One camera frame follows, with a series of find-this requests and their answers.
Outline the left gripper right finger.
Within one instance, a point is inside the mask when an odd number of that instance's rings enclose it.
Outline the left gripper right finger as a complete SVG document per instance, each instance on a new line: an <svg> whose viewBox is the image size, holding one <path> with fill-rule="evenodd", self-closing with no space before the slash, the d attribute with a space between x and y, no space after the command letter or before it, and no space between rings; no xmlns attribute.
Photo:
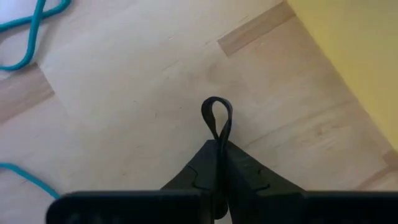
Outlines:
<svg viewBox="0 0 398 224"><path fill-rule="evenodd" d="M224 158L233 223L397 224L397 192L304 190L231 142Z"/></svg>

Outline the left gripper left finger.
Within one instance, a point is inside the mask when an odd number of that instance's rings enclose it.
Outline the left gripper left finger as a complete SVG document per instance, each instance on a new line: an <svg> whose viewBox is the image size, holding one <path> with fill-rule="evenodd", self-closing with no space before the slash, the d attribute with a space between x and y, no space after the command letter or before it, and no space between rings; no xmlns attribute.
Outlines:
<svg viewBox="0 0 398 224"><path fill-rule="evenodd" d="M53 224L214 223L218 210L218 145L208 140L185 167L159 190L79 191L48 208Z"/></svg>

